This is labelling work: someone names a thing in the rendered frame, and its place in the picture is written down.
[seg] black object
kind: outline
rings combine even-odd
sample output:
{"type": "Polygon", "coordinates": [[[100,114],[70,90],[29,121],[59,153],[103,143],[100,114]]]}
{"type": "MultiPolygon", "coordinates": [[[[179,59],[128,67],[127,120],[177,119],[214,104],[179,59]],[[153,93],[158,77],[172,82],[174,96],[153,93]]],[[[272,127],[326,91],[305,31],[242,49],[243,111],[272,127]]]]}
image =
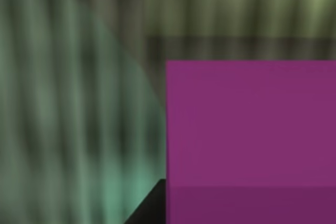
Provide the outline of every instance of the black object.
{"type": "Polygon", "coordinates": [[[125,224],[166,224],[166,180],[160,179],[125,224]]]}

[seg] striped curtain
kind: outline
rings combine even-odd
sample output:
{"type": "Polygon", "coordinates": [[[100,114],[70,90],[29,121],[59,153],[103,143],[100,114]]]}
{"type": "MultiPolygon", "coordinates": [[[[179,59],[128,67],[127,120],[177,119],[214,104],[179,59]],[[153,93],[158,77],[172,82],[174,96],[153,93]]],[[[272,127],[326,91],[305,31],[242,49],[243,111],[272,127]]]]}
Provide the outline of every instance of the striped curtain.
{"type": "Polygon", "coordinates": [[[166,59],[334,59],[335,0],[0,0],[0,223],[122,224],[165,177],[166,59]]]}

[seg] purple block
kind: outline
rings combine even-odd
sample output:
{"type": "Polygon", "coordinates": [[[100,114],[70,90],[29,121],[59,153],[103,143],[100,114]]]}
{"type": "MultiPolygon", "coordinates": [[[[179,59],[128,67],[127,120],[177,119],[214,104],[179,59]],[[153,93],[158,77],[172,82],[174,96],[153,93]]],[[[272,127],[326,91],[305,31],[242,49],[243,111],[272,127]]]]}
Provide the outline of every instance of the purple block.
{"type": "Polygon", "coordinates": [[[169,224],[335,224],[335,61],[168,61],[169,224]]]}

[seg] purple box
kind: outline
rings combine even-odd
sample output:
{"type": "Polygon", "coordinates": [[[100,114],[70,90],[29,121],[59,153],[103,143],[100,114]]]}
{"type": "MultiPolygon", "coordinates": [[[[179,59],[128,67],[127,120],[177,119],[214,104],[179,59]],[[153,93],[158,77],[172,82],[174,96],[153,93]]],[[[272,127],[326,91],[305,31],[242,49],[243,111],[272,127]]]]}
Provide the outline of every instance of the purple box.
{"type": "Polygon", "coordinates": [[[335,61],[168,61],[169,224],[336,224],[335,61]]]}

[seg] box front face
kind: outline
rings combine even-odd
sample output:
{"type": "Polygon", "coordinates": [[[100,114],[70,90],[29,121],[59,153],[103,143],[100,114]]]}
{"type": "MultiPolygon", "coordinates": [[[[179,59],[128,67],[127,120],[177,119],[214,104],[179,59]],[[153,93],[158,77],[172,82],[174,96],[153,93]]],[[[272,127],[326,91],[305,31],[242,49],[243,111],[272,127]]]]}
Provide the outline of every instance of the box front face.
{"type": "MultiPolygon", "coordinates": [[[[294,212],[311,213],[306,215],[310,216],[307,221],[320,215],[334,220],[333,211],[328,209],[336,209],[335,197],[327,199],[322,188],[328,188],[332,192],[329,195],[334,196],[335,81],[334,61],[168,62],[167,179],[171,224],[182,223],[178,212],[182,214],[183,208],[188,212],[190,199],[199,204],[195,206],[198,210],[193,210],[199,220],[202,214],[207,216],[202,211],[206,206],[212,206],[213,212],[216,207],[225,209],[226,216],[231,212],[232,218],[235,209],[247,211],[249,216],[248,209],[254,203],[248,195],[258,192],[256,188],[271,188],[274,197],[261,200],[255,213],[270,205],[267,211],[273,212],[274,217],[281,212],[277,201],[292,202],[284,203],[282,210],[291,211],[297,206],[294,212]],[[286,188],[292,191],[286,191],[284,195],[288,197],[281,200],[278,192],[286,188]],[[302,198],[301,191],[293,188],[311,190],[302,198]],[[251,193],[240,197],[239,190],[251,193]],[[211,194],[218,201],[202,198],[211,194]],[[234,204],[234,198],[251,204],[234,204]],[[316,205],[318,198],[321,205],[316,205]]],[[[305,221],[300,216],[292,220],[305,221]]],[[[262,223],[263,218],[256,220],[262,223]]]]}

